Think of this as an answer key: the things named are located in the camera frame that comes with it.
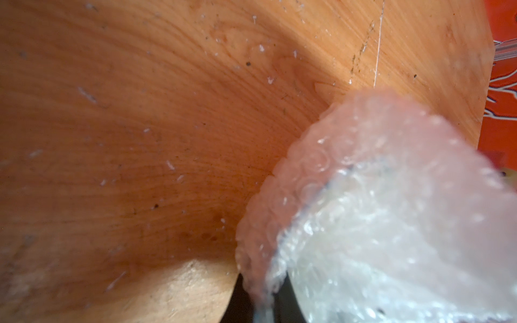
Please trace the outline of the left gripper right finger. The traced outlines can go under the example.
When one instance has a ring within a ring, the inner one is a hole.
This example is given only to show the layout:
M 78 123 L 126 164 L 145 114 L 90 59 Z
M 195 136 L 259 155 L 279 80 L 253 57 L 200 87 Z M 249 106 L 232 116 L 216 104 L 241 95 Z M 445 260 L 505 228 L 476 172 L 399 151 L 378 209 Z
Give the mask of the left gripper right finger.
M 274 295 L 273 317 L 274 323 L 306 323 L 289 275 Z

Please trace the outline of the clear bubble wrap sheet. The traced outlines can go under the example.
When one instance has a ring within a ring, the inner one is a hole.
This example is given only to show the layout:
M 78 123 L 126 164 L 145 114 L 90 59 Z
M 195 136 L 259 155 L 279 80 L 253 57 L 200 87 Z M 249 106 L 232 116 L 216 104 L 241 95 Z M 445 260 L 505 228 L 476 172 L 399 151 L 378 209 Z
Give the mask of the clear bubble wrap sheet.
M 306 322 L 515 322 L 516 190 L 443 117 L 386 90 L 333 104 L 249 201 L 253 322 L 289 275 Z

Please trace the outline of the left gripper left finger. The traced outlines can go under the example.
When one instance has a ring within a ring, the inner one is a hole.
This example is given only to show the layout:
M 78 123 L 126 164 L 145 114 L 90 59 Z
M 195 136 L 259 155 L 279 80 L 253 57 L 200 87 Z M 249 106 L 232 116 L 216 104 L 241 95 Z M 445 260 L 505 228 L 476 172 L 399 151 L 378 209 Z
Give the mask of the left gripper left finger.
M 254 306 L 244 290 L 243 276 L 238 275 L 230 301 L 220 323 L 253 323 Z

